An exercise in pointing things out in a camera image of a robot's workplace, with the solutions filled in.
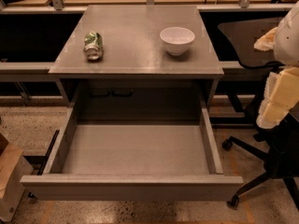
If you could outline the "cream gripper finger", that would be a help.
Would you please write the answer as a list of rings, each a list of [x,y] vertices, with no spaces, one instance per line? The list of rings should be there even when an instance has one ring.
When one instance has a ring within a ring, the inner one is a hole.
[[[266,80],[257,125],[263,129],[274,128],[298,102],[299,68],[287,67],[278,74],[271,72]]]
[[[254,44],[254,48],[260,51],[268,51],[274,49],[275,35],[277,27],[268,31],[265,35],[260,37]]]

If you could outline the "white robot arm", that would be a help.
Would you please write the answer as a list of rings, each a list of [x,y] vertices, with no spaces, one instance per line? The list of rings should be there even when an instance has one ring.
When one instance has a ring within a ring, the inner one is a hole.
[[[275,60],[285,65],[278,74],[271,72],[267,78],[256,119],[260,128],[272,129],[299,102],[299,2],[277,27],[255,42],[254,48],[273,50]]]

